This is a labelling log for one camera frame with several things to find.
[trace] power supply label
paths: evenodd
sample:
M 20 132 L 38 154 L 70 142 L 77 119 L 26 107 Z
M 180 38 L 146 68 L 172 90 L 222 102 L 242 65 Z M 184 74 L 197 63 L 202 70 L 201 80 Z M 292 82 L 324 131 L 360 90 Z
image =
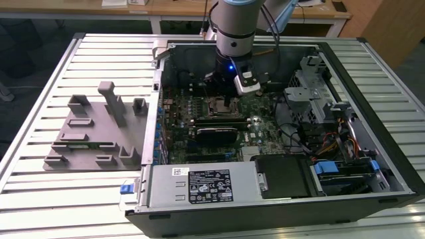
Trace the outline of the power supply label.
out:
M 222 203 L 233 201 L 230 172 L 224 170 L 189 172 L 189 202 Z

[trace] wooden desk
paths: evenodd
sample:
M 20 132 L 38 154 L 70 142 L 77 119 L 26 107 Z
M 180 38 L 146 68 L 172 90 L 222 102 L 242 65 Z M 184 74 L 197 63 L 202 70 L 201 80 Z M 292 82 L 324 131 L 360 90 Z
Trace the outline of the wooden desk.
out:
M 145 6 L 128 5 L 128 8 L 118 9 L 102 9 L 101 0 L 0 0 L 0 17 L 149 20 L 153 33 L 161 34 L 161 20 L 201 21 L 204 7 L 204 0 L 149 0 Z M 297 7 L 289 23 L 329 24 L 326 36 L 337 37 L 350 17 L 349 13 L 337 12 L 326 0 L 320 6 L 305 7 L 304 14 Z

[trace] barcode sticker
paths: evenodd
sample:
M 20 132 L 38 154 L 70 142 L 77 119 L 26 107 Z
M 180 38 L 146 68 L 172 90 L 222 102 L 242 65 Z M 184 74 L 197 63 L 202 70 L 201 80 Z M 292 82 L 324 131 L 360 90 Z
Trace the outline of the barcode sticker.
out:
M 172 175 L 173 176 L 188 176 L 189 168 L 173 168 Z

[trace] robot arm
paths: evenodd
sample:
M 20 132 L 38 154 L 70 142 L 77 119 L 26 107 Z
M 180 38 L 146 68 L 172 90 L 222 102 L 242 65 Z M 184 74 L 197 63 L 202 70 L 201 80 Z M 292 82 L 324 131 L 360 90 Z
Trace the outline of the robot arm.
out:
M 264 4 L 273 9 L 286 24 L 297 0 L 218 0 L 213 6 L 216 26 L 216 68 L 208 81 L 226 98 L 245 95 L 260 89 L 252 63 L 252 44 L 257 26 L 269 29 L 265 20 L 258 20 Z

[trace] aluminum slotted table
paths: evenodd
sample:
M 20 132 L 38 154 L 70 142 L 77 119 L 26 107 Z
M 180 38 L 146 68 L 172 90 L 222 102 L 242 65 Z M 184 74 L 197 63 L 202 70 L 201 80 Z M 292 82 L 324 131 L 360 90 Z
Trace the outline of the aluminum slotted table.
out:
M 193 35 L 77 34 L 34 103 L 0 163 L 0 238 L 142 239 L 118 205 L 120 185 L 140 176 L 126 172 L 44 171 L 50 150 L 69 112 L 72 94 L 102 101 L 97 85 L 112 80 L 122 101 L 149 101 L 156 75 L 153 48 L 158 40 L 201 40 Z M 258 36 L 261 41 L 273 41 Z M 281 38 L 285 42 L 326 41 L 338 56 L 396 142 L 425 177 L 425 108 L 366 42 L 341 38 Z M 341 99 L 341 88 L 336 85 Z M 124 200 L 133 205 L 136 199 Z M 381 211 L 354 223 L 224 233 L 202 238 L 422 238 L 423 201 Z

